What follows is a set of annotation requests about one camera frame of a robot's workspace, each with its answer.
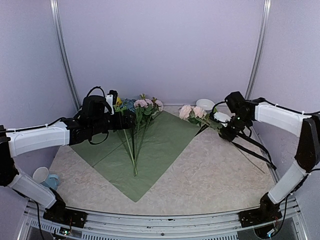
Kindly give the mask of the yellow fake flower stem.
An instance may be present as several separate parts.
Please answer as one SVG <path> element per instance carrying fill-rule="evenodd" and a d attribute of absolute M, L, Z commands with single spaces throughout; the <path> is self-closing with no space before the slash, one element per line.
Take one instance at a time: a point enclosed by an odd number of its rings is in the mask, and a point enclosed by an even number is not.
<path fill-rule="evenodd" d="M 118 96 L 117 97 L 117 102 L 115 107 L 115 111 L 120 113 L 121 117 L 127 118 L 128 119 L 128 126 L 121 126 L 121 130 L 117 131 L 117 134 L 126 150 L 126 152 L 129 155 L 129 158 L 131 160 L 132 166 L 133 166 L 133 176 L 135 177 L 138 174 L 138 169 L 137 169 L 137 162 L 136 162 L 136 157 L 135 159 L 132 158 L 132 153 L 131 153 L 131 135 L 130 135 L 130 130 L 129 128 L 133 123 L 135 123 L 135 129 L 136 129 L 136 113 L 133 115 L 134 118 L 131 118 L 130 112 L 126 108 L 121 108 L 121 98 Z"/>

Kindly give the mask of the blue fake flower stem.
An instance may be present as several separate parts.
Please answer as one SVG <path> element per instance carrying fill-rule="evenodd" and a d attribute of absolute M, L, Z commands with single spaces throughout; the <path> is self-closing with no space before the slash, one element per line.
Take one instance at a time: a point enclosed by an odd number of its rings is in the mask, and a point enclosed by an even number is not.
<path fill-rule="evenodd" d="M 134 118 L 133 115 L 135 114 L 135 107 L 134 102 L 135 99 L 129 99 L 129 98 L 121 98 L 121 104 L 120 108 L 126 108 L 130 112 L 131 118 Z M 135 150 L 135 137 L 134 137 L 134 131 L 135 131 L 135 123 L 131 124 L 131 127 L 129 128 L 130 137 L 131 137 L 131 153 L 133 160 L 136 157 L 136 150 Z"/>

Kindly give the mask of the pink rose stem bunch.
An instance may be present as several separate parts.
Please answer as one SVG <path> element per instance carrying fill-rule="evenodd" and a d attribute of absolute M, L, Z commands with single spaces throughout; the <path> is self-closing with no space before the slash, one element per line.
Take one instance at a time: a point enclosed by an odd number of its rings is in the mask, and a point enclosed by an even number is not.
<path fill-rule="evenodd" d="M 210 119 L 210 115 L 200 106 L 183 105 L 179 109 L 179 118 L 200 127 L 197 135 L 207 128 L 217 133 L 221 132 L 223 125 Z"/>

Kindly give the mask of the green pink wrapping paper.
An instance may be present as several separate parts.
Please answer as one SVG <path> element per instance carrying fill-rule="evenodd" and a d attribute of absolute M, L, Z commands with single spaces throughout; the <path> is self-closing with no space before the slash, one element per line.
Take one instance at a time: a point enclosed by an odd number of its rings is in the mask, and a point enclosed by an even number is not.
<path fill-rule="evenodd" d="M 98 134 L 92 140 L 71 148 L 114 187 L 134 202 L 156 183 L 163 173 L 189 145 L 200 127 L 163 111 L 148 129 L 135 135 L 135 145 L 140 147 L 137 175 L 130 157 L 128 130 Z"/>

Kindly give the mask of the small pink bud stem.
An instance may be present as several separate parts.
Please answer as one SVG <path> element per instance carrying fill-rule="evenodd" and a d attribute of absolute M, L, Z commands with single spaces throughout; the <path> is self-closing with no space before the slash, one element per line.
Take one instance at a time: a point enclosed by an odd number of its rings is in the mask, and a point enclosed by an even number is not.
<path fill-rule="evenodd" d="M 160 100 L 158 100 L 157 98 L 155 98 L 155 97 L 153 97 L 152 99 L 150 99 L 150 100 L 152 100 L 152 102 L 153 102 L 153 109 L 152 109 L 152 112 L 151 112 L 151 119 L 150 119 L 150 123 L 149 123 L 149 125 L 151 124 L 151 121 L 154 119 L 154 117 L 158 114 L 158 113 L 160 113 L 160 112 L 162 112 L 163 111 L 163 103 L 160 101 Z"/>

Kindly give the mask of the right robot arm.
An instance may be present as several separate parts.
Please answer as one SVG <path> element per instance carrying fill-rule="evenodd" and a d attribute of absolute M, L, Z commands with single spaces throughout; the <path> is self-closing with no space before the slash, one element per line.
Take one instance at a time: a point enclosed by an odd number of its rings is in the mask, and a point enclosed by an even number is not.
<path fill-rule="evenodd" d="M 244 133 L 253 123 L 266 124 L 257 129 L 263 142 L 258 147 L 266 156 L 257 155 L 272 168 L 271 158 L 277 157 L 279 180 L 260 199 L 256 218 L 266 222 L 278 210 L 281 202 L 295 192 L 320 164 L 320 113 L 304 112 L 272 103 L 263 97 L 245 99 L 239 91 L 230 93 L 223 103 L 231 115 L 212 109 L 210 118 L 222 125 L 219 136 L 234 143 L 239 137 L 249 142 Z"/>

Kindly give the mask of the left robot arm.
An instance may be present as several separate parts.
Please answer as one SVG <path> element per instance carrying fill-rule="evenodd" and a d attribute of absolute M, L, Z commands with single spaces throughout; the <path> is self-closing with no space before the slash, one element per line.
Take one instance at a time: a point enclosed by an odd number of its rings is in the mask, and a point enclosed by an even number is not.
<path fill-rule="evenodd" d="M 88 142 L 95 146 L 93 138 L 110 131 L 127 130 L 131 119 L 126 113 L 116 111 L 118 92 L 110 90 L 101 95 L 93 94 L 93 87 L 85 96 L 80 110 L 73 117 L 60 117 L 51 123 L 25 128 L 0 127 L 0 185 L 9 187 L 36 204 L 44 207 L 57 221 L 70 218 L 70 211 L 62 197 L 52 187 L 37 183 L 15 163 L 23 155 L 46 149 L 75 146 Z"/>

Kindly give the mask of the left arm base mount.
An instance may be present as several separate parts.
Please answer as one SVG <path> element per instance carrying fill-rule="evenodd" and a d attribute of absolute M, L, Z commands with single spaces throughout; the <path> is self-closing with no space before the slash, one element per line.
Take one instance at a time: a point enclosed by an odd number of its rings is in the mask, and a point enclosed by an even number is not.
<path fill-rule="evenodd" d="M 69 208 L 58 210 L 47 209 L 43 214 L 43 218 L 45 220 L 76 228 L 84 227 L 87 216 L 88 214 L 84 211 L 73 210 Z"/>

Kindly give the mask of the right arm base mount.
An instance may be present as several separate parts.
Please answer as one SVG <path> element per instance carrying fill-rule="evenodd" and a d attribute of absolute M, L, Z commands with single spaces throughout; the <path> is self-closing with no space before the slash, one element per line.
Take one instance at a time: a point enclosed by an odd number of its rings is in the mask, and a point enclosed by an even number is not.
<path fill-rule="evenodd" d="M 240 211 L 238 217 L 241 227 L 246 228 L 281 219 L 282 213 L 279 206 L 270 208 L 261 205 L 258 208 Z"/>

